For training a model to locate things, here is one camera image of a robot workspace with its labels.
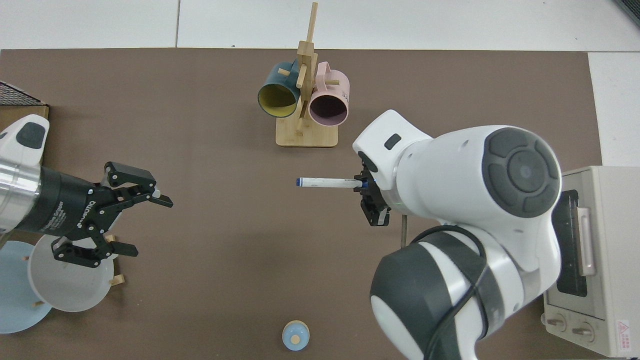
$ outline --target green mug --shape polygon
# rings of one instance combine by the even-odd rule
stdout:
[[[296,111],[300,89],[296,87],[298,81],[298,60],[277,63],[267,80],[258,91],[260,107],[273,117],[288,117]]]

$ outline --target oven knob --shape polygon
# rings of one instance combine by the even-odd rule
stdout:
[[[551,326],[555,326],[560,331],[566,330],[566,321],[564,320],[564,316],[560,314],[555,314],[554,317],[551,319],[547,319],[545,314],[542,314],[542,316],[540,317],[540,320],[542,321],[543,325],[549,324]]]
[[[580,324],[580,327],[572,329],[571,332],[574,334],[580,335],[590,343],[592,343],[593,340],[595,340],[596,338],[596,334],[593,331],[593,328],[589,323],[586,323],[586,322],[583,322],[582,324]]]

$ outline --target mug handle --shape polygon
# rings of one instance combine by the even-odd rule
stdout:
[[[325,76],[331,72],[331,68],[329,68],[329,63],[327,61],[323,61],[318,64],[318,71],[316,72],[316,87],[318,91],[326,91],[326,83]]]

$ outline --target warning label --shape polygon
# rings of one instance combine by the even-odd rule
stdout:
[[[618,320],[618,348],[620,351],[631,351],[631,328],[629,320]]]

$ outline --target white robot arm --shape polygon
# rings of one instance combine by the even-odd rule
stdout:
[[[408,359],[476,359],[476,341],[559,275],[554,153],[511,126],[432,138],[393,110],[353,149],[371,225],[387,224],[390,209],[442,224],[381,260],[370,294],[378,323]]]

